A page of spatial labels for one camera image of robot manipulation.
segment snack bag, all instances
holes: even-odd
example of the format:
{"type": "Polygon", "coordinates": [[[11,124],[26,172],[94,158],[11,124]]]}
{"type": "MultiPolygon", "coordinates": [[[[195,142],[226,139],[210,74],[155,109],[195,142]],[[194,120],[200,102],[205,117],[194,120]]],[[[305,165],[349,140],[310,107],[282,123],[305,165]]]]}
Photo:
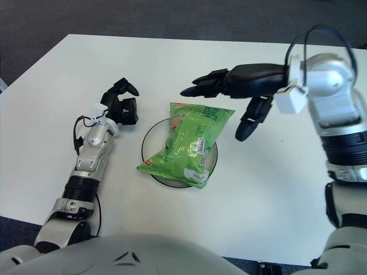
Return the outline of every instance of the snack bag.
{"type": "Polygon", "coordinates": [[[166,148],[136,169],[201,189],[213,172],[205,159],[234,111],[183,103],[170,103],[170,110],[166,148]]]}

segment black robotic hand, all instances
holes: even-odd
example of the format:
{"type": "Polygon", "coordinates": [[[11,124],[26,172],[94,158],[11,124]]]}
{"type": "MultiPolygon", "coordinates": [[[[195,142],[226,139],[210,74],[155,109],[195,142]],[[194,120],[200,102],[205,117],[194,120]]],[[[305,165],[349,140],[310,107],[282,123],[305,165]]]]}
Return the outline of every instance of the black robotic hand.
{"type": "Polygon", "coordinates": [[[276,91],[286,86],[286,68],[277,64],[238,65],[232,70],[214,70],[193,81],[196,86],[181,92],[183,96],[216,97],[219,93],[233,99],[252,97],[236,131],[244,141],[266,118],[276,91]]]}
{"type": "Polygon", "coordinates": [[[116,124],[134,125],[138,122],[135,98],[122,101],[118,98],[119,95],[126,92],[133,96],[139,96],[138,90],[126,78],[122,78],[103,94],[101,103],[108,108],[107,118],[112,119],[116,124]]]}

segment robotic hand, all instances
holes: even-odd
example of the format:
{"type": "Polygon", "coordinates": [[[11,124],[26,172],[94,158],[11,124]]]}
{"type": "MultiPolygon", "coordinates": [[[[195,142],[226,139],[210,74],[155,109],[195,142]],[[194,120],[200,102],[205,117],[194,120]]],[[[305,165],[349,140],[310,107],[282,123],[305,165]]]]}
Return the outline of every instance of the robotic hand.
{"type": "Polygon", "coordinates": [[[244,141],[268,114],[276,91],[286,86],[285,68],[276,64],[238,65],[232,70],[214,70],[193,81],[196,86],[181,92],[183,96],[216,97],[219,93],[234,99],[251,97],[236,132],[244,141]]]}

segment gray carpet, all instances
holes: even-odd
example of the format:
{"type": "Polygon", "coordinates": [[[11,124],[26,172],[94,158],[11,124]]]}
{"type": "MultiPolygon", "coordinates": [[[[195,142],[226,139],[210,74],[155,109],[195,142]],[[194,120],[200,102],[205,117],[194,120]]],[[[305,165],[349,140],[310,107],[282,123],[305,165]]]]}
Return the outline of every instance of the gray carpet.
{"type": "MultiPolygon", "coordinates": [[[[0,76],[11,84],[69,33],[289,43],[318,23],[362,46],[366,0],[0,0],[0,76]]],[[[311,43],[339,45],[317,34],[311,43]]],[[[39,230],[6,218],[0,223],[1,249],[32,244],[39,230]]],[[[227,260],[259,272],[253,261],[227,260]]],[[[299,268],[282,265],[284,274],[299,268]]]]}

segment black wire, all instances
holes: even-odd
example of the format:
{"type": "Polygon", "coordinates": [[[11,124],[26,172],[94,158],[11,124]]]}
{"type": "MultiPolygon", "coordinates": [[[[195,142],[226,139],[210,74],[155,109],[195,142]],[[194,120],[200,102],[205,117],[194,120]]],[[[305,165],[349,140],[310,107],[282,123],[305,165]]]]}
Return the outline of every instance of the black wire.
{"type": "Polygon", "coordinates": [[[340,41],[343,42],[344,47],[346,48],[348,54],[349,54],[349,58],[350,58],[350,62],[352,65],[352,69],[354,70],[354,74],[355,74],[355,80],[357,79],[357,75],[358,75],[358,68],[357,68],[357,61],[356,58],[352,52],[352,46],[349,44],[349,42],[347,41],[347,39],[340,33],[338,32],[336,29],[334,29],[331,26],[327,26],[327,25],[315,25],[313,27],[311,27],[309,30],[306,30],[305,32],[301,33],[300,35],[298,35],[296,37],[296,39],[293,40],[293,42],[291,43],[291,45],[289,45],[287,53],[286,53],[286,57],[285,57],[285,67],[286,70],[288,68],[288,60],[289,60],[289,56],[290,53],[294,47],[294,45],[302,38],[305,36],[304,38],[304,42],[303,42],[303,82],[304,85],[307,84],[307,65],[306,65],[306,56],[307,56],[307,52],[306,52],[306,46],[307,46],[307,42],[308,42],[308,38],[311,32],[313,31],[320,31],[320,32],[324,32],[327,34],[331,34],[333,37],[337,37],[340,41]]]}
{"type": "Polygon", "coordinates": [[[306,64],[307,53],[306,53],[306,46],[307,46],[309,36],[310,36],[311,32],[313,32],[313,31],[319,31],[319,32],[324,32],[324,33],[331,34],[334,37],[338,38],[344,44],[344,48],[347,50],[349,58],[350,58],[350,63],[352,65],[352,69],[354,70],[354,75],[355,75],[355,80],[356,80],[357,76],[358,76],[357,61],[356,61],[356,57],[353,54],[352,46],[350,45],[348,40],[340,32],[338,32],[338,30],[336,30],[335,28],[333,28],[331,26],[315,25],[307,31],[307,33],[304,37],[304,42],[303,42],[303,67],[304,67],[303,80],[304,80],[304,85],[306,86],[306,84],[307,84],[307,73],[306,73],[307,72],[307,64],[306,64]]]}
{"type": "Polygon", "coordinates": [[[89,119],[89,120],[91,120],[91,118],[90,118],[90,117],[86,117],[86,116],[84,116],[84,117],[83,117],[83,124],[84,124],[84,126],[85,126],[85,127],[87,127],[87,128],[93,127],[94,125],[96,125],[96,124],[97,124],[97,122],[95,122],[95,123],[93,123],[93,124],[91,124],[91,125],[86,125],[86,124],[85,124],[85,120],[84,120],[84,119],[89,119]]]}
{"type": "Polygon", "coordinates": [[[102,223],[102,210],[101,210],[101,203],[99,201],[99,198],[98,198],[98,195],[97,193],[95,193],[96,195],[96,199],[97,199],[97,202],[98,202],[98,208],[99,208],[99,224],[98,224],[98,230],[97,230],[97,234],[96,234],[96,237],[99,236],[99,232],[101,230],[101,223],[102,223]]]}
{"type": "Polygon", "coordinates": [[[74,149],[76,151],[76,154],[79,156],[79,146],[77,144],[77,139],[76,139],[76,126],[78,125],[78,122],[80,120],[83,119],[84,116],[80,116],[76,119],[75,123],[74,123],[74,129],[73,129],[73,143],[74,143],[74,149]]]}
{"type": "MultiPolygon", "coordinates": [[[[103,116],[104,116],[104,114],[105,114],[107,111],[108,111],[108,109],[104,110],[104,111],[103,111],[103,114],[102,114],[101,116],[96,117],[96,119],[99,119],[99,118],[103,117],[103,116]]],[[[97,122],[95,122],[95,123],[93,123],[93,124],[91,124],[91,125],[86,125],[86,123],[85,123],[85,120],[86,120],[86,119],[91,120],[91,118],[90,118],[90,117],[88,117],[88,116],[80,116],[80,117],[78,117],[78,118],[76,119],[75,124],[74,124],[74,129],[73,129],[73,142],[74,142],[74,149],[75,149],[76,154],[77,154],[78,156],[79,156],[79,153],[80,153],[80,151],[79,151],[79,145],[78,145],[78,143],[77,143],[77,138],[76,138],[76,126],[78,125],[78,122],[79,122],[80,120],[83,120],[83,124],[84,124],[84,126],[85,126],[85,127],[87,127],[87,128],[93,127],[94,125],[96,125],[96,124],[97,124],[97,122]]]]}

